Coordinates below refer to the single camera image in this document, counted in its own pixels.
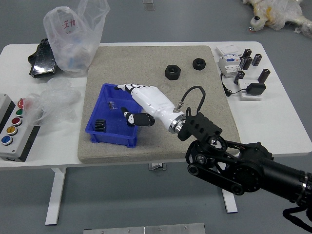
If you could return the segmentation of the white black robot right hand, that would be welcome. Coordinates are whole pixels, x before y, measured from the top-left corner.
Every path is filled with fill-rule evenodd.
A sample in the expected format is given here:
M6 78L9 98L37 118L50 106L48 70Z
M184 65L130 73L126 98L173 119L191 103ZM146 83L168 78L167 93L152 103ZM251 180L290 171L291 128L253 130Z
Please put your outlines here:
M171 133L178 133L185 121L185 114L155 86L139 84L117 85L115 89L128 92L132 98L155 119L159 119Z

